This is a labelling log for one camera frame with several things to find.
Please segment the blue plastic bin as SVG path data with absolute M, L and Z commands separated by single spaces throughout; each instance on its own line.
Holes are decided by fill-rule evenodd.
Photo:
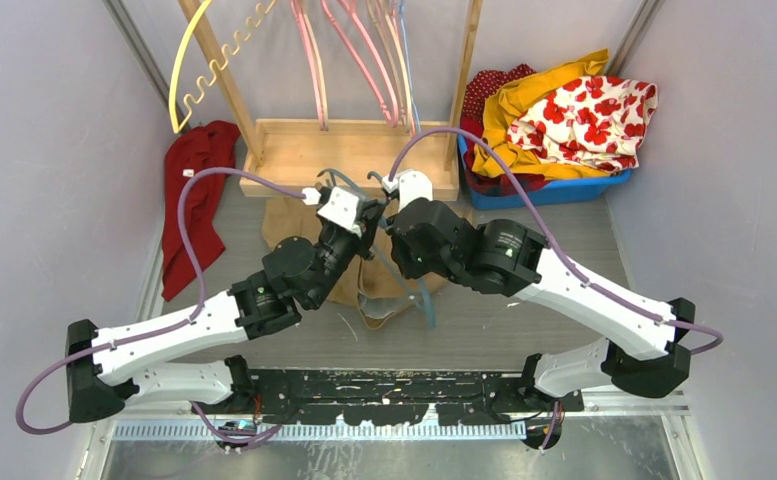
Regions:
M 472 171 L 473 152 L 470 150 L 469 140 L 459 136 L 457 146 L 459 165 L 463 168 L 471 204 L 476 209 L 497 210 L 524 206 L 518 190 L 505 175 L 489 178 Z M 542 176 L 531 174 L 515 174 L 515 178 L 531 202 L 536 206 L 543 206 L 595 200 L 609 188 L 627 182 L 632 173 L 632 170 L 624 170 L 607 177 L 554 181 L 547 181 Z

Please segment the aluminium rail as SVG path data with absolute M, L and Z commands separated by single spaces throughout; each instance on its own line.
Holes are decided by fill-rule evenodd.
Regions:
M 577 416 L 687 416 L 688 402 L 682 391 L 660 399 L 638 397 L 616 389 L 587 389 L 582 392 L 584 410 Z

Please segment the yellow wavy hanger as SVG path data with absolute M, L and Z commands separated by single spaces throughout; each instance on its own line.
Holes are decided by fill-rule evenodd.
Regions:
M 242 134 L 247 137 L 255 133 L 255 121 L 249 113 L 245 100 L 236 86 L 232 73 L 235 57 L 252 39 L 255 31 L 275 9 L 275 1 L 260 1 L 254 10 L 224 42 L 219 42 L 207 14 L 210 1 L 180 1 L 178 3 L 186 20 L 173 60 L 166 106 L 173 132 L 180 133 L 188 128 L 198 107 L 213 89 L 218 89 Z M 190 80 L 183 72 L 189 47 L 196 45 L 205 61 L 198 75 Z

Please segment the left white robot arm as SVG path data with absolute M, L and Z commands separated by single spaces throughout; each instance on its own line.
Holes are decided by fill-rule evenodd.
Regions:
M 317 211 L 321 230 L 311 243 L 288 237 L 262 260 L 261 271 L 205 301 L 197 318 L 154 321 L 144 332 L 111 334 L 88 319 L 69 325 L 66 353 L 71 422 L 89 423 L 118 413 L 138 392 L 129 376 L 154 361 L 204 348 L 272 335 L 317 310 L 357 255 L 366 254 L 384 203 L 365 200 L 344 208 L 328 201 Z

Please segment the teal blue wire hanger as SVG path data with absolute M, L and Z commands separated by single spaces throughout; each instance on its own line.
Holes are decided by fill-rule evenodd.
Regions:
M 329 179 L 326 181 L 327 186 L 336 187 L 338 185 L 338 179 L 340 179 L 352 191 L 366 196 L 364 189 L 359 185 L 357 185 L 353 180 L 351 180 L 346 174 L 344 174 L 340 170 L 335 168 L 324 168 L 317 173 L 317 176 L 321 177 L 324 174 L 329 175 Z M 400 288 L 403 289 L 404 293 L 406 294 L 406 297 L 411 302 L 411 304 L 426 316 L 427 328 L 430 330 L 435 329 L 437 325 L 435 306 L 431 297 L 430 290 L 426 286 L 425 281 L 423 279 L 418 279 L 417 280 L 418 290 L 414 291 L 409 286 L 408 281 L 400 274 L 400 271 L 398 270 L 395 262 L 391 260 L 385 254 L 384 250 L 380 249 L 376 243 L 372 245 L 371 253 L 376 258 L 378 258 L 380 263 L 390 272 L 395 283 Z

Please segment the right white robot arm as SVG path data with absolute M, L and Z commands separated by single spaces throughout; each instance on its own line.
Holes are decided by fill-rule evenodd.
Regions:
M 581 348 L 528 357 L 518 387 L 529 409 L 606 385 L 662 398 L 689 378 L 692 354 L 675 323 L 693 312 L 691 302 L 651 300 L 591 272 L 580 279 L 540 233 L 510 219 L 474 226 L 441 201 L 416 199 L 387 225 L 404 277 L 434 273 L 481 294 L 542 305 L 600 334 Z

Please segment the wooden hanger rack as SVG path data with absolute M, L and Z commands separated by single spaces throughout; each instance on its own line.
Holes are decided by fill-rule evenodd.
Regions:
M 275 2 L 277 5 L 273 12 L 265 18 L 264 24 L 274 12 L 287 9 L 291 14 L 295 34 L 301 42 L 289 1 Z M 328 79 L 332 71 L 325 60 L 327 52 L 319 45 L 308 4 L 303 2 L 322 59 L 328 100 L 328 130 L 320 130 L 316 109 L 312 118 L 256 119 L 253 117 L 255 133 L 247 137 L 240 131 L 247 149 L 243 169 L 248 173 L 275 181 L 284 187 L 295 189 L 311 185 L 320 170 L 330 167 L 350 174 L 355 180 L 363 180 L 370 171 L 385 170 L 392 166 L 396 155 L 403 147 L 411 143 L 413 136 L 406 132 L 400 120 L 396 127 L 388 127 L 375 98 L 379 114 L 374 120 L 341 119 L 334 115 L 330 109 Z M 324 15 L 320 2 L 317 4 L 319 19 L 328 23 L 334 37 L 339 41 L 342 52 L 348 54 Z M 389 66 L 389 56 L 383 49 L 382 41 L 371 22 L 366 6 L 367 1 L 356 2 L 359 15 L 370 31 L 394 84 L 394 77 Z M 448 125 L 455 127 L 459 123 L 459 113 L 464 100 L 465 83 L 468 79 L 470 62 L 474 53 L 481 10 L 482 4 L 479 1 L 469 1 L 466 4 L 461 55 L 447 123 L 424 121 L 420 118 L 422 131 L 417 134 L 421 135 L 422 138 L 417 143 L 419 148 L 411 152 L 405 160 L 410 168 L 422 171 L 431 179 L 435 196 L 438 199 L 454 200 L 459 193 L 459 173 L 454 158 L 456 146 L 454 140 L 450 139 L 444 130 Z M 335 15 L 339 16 L 341 25 L 347 30 L 356 47 L 362 49 L 363 42 L 354 31 L 351 22 L 338 9 L 335 10 Z M 305 53 L 304 56 L 306 60 L 306 88 L 314 101 L 311 75 Z M 204 66 L 205 61 L 199 47 L 191 45 L 183 72 L 192 80 L 198 75 L 198 70 Z

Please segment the red polka dot garment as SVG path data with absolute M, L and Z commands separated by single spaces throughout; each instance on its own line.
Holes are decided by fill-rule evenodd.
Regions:
M 481 70 L 466 85 L 461 115 L 482 122 L 486 100 L 505 84 L 535 74 L 529 65 L 522 63 L 511 70 Z

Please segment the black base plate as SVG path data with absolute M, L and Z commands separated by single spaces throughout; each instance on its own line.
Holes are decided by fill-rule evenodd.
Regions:
M 351 426 L 418 425 L 427 412 L 440 426 L 500 425 L 581 411 L 580 394 L 560 401 L 530 390 L 519 372 L 437 370 L 255 369 L 226 414 L 272 423 Z

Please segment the tan brown skirt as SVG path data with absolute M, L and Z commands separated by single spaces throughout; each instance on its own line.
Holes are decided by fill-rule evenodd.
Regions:
M 270 249 L 292 236 L 316 243 L 320 230 L 321 224 L 314 207 L 290 197 L 275 197 L 267 201 L 261 235 Z M 384 231 L 376 235 L 374 243 L 392 260 L 391 240 Z M 429 288 L 433 302 L 435 293 L 448 284 L 446 279 L 432 273 L 421 279 Z M 414 291 L 418 290 L 417 280 L 406 280 Z M 375 256 L 372 260 L 355 257 L 327 300 L 355 308 L 372 330 L 382 328 L 388 319 L 413 306 Z

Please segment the dark red garment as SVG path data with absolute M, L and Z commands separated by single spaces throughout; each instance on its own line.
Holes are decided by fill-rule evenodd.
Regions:
M 162 298 L 166 302 L 196 278 L 178 227 L 178 202 L 182 190 L 199 171 L 212 167 L 235 167 L 234 147 L 240 137 L 236 124 L 213 121 L 181 135 L 164 157 Z M 225 252 L 213 220 L 226 180 L 223 174 L 205 177 L 191 188 L 185 200 L 185 227 L 202 269 L 207 269 Z

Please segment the beige hanger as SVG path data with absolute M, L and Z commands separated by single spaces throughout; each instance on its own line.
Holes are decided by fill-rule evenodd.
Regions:
M 410 136 L 414 136 L 418 133 L 419 124 L 414 111 L 409 62 L 400 28 L 399 5 L 396 1 L 367 1 L 366 6 L 383 49 L 389 56 L 389 66 L 394 77 L 393 91 L 400 102 L 400 123 Z

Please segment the white red floral garment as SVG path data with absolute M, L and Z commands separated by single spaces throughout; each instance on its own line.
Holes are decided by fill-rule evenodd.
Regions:
M 507 145 L 547 180 L 607 177 L 639 167 L 638 149 L 658 109 L 654 83 L 583 76 L 548 93 L 514 120 Z

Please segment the light blue hanger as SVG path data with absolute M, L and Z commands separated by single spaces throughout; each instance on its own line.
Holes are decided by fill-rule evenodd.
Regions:
M 419 111 L 414 97 L 413 70 L 412 70 L 411 57 L 410 57 L 408 34 L 407 34 L 406 23 L 405 23 L 405 2 L 403 0 L 394 1 L 393 10 L 394 10 L 395 23 L 397 24 L 397 30 L 400 38 L 400 44 L 401 44 L 400 49 L 401 49 L 403 64 L 405 68 L 405 84 L 407 87 L 406 94 L 407 94 L 407 101 L 408 101 L 408 113 L 412 123 L 412 132 L 414 134 L 417 134 L 422 131 L 422 128 L 421 128 Z

